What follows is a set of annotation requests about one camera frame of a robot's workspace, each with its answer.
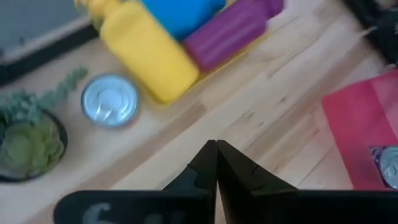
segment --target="red folder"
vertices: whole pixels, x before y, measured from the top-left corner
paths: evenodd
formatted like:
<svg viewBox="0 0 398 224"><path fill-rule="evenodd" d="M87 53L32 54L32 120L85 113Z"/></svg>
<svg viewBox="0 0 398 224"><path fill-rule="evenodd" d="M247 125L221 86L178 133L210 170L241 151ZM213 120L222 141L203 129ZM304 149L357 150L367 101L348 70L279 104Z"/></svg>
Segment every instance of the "red folder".
<svg viewBox="0 0 398 224"><path fill-rule="evenodd" d="M322 103L354 189L385 189L370 147L398 145L398 70L347 86Z"/></svg>

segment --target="metal can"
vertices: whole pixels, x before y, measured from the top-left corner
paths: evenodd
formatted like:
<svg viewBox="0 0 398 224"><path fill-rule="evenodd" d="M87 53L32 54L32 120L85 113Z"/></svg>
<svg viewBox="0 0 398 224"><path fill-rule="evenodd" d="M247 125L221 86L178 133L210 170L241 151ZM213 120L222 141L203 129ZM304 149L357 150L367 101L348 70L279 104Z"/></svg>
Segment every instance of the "metal can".
<svg viewBox="0 0 398 224"><path fill-rule="evenodd" d="M100 126L122 126L137 114L137 88L123 76L100 75L83 90L81 107L84 114Z"/></svg>
<svg viewBox="0 0 398 224"><path fill-rule="evenodd" d="M379 168L384 181L398 189L398 146L389 146L381 152Z"/></svg>

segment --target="tin can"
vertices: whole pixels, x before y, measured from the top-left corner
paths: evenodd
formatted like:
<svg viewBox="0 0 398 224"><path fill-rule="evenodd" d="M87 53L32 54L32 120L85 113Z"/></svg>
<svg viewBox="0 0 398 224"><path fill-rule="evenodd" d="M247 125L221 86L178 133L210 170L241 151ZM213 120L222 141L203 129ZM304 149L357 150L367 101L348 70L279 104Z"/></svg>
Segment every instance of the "tin can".
<svg viewBox="0 0 398 224"><path fill-rule="evenodd" d="M398 146L373 147L371 153L385 187L398 189Z"/></svg>
<svg viewBox="0 0 398 224"><path fill-rule="evenodd" d="M134 119L138 100L137 88L130 80L117 74L104 74L87 84L81 95L81 107L95 124L119 127Z"/></svg>

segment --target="yellow bottle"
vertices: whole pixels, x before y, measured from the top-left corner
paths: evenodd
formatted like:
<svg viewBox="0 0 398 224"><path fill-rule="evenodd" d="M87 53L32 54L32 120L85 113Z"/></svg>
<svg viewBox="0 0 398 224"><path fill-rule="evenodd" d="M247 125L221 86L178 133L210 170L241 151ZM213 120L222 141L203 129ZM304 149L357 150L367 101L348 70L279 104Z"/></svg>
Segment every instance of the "yellow bottle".
<svg viewBox="0 0 398 224"><path fill-rule="evenodd" d="M178 98L198 78L188 55L139 1L86 0L86 6L104 19L99 33L108 49L161 103Z"/></svg>

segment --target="wooden surface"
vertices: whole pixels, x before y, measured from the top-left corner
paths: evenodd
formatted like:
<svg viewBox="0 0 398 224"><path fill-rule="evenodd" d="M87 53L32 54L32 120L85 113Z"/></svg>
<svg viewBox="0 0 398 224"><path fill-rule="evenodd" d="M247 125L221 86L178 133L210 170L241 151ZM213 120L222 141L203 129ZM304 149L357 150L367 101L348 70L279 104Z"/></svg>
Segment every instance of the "wooden surface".
<svg viewBox="0 0 398 224"><path fill-rule="evenodd" d="M82 114L87 78L55 110L70 144L49 174L0 185L0 223L52 223L53 206L82 189L161 189L208 139L225 139L267 170L301 189L352 188L320 100L348 83L376 76L382 62L361 39L339 1L288 1L271 20L271 36L227 68L163 108L143 99L122 129L102 129ZM41 92L84 65L90 77L127 73L98 41L36 70L3 92ZM218 201L216 222L225 223Z"/></svg>

